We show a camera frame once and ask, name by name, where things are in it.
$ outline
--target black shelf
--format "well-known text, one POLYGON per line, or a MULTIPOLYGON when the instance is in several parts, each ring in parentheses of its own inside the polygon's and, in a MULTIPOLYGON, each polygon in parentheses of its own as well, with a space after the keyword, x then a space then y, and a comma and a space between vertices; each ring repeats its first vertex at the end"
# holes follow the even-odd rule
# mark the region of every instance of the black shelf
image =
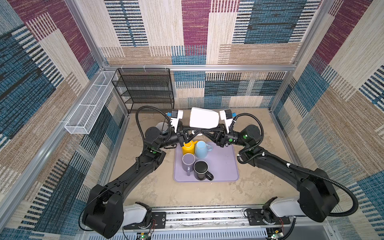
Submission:
MULTIPOLYGON (((167 68, 119 68, 113 85, 123 100, 128 113, 134 113, 145 105, 164 112, 174 108, 174 95, 170 71, 167 68)), ((148 109, 144 113, 157 113, 148 109)))

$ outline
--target black mug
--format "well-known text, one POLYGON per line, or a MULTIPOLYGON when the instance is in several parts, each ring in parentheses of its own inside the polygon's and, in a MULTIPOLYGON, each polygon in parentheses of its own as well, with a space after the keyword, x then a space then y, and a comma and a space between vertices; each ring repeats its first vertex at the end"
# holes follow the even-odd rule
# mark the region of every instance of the black mug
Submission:
POLYGON ((206 161, 199 160, 195 162, 193 169, 195 170, 195 177, 197 180, 203 181, 208 179, 209 181, 212 181, 214 179, 212 173, 208 172, 208 163, 206 161))

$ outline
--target white mesh basket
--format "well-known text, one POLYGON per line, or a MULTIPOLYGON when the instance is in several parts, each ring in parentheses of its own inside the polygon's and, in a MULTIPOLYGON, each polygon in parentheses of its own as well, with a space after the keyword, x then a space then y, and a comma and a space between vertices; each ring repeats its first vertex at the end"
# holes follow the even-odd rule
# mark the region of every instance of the white mesh basket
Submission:
POLYGON ((118 80, 113 71, 103 71, 98 76, 65 124, 65 129, 70 134, 89 134, 91 132, 113 89, 112 79, 114 81, 118 80))

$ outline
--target beige tabletop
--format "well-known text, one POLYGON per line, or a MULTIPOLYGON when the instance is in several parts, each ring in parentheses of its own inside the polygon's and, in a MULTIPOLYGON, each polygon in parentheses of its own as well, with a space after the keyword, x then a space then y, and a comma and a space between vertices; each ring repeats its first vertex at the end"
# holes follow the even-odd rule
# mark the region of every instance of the beige tabletop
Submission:
MULTIPOLYGON (((283 142, 272 122, 269 111, 265 108, 232 109, 234 113, 251 113, 255 115, 264 127, 262 147, 279 157, 290 161, 283 142)), ((190 110, 184 110, 184 125, 189 125, 190 110)), ((139 114, 143 132, 151 126, 162 122, 161 114, 139 114)), ((247 125, 254 124, 251 117, 243 116, 234 126, 235 131, 241 131, 247 125)), ((194 140, 210 141, 205 136, 197 136, 194 140)), ((235 153, 242 146, 234 146, 235 153)), ((120 176, 135 163, 135 157, 142 151, 142 139, 136 125, 134 114, 128 123, 111 180, 120 176)), ((191 182, 179 183, 173 179, 175 150, 165 149, 167 155, 163 163, 153 173, 144 178, 130 193, 124 205, 143 202, 152 207, 204 206, 204 205, 240 205, 263 204, 271 197, 291 197, 298 192, 291 185, 271 173, 253 167, 249 164, 237 163, 240 178, 236 182, 191 182)))

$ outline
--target light blue mug handle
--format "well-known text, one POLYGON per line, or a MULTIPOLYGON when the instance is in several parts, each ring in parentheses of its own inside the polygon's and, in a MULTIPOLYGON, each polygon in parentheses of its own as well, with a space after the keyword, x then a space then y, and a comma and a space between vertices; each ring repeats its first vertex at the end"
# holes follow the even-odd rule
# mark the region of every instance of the light blue mug handle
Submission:
POLYGON ((208 151, 212 151, 213 147, 211 147, 211 145, 207 144, 207 150, 208 151))

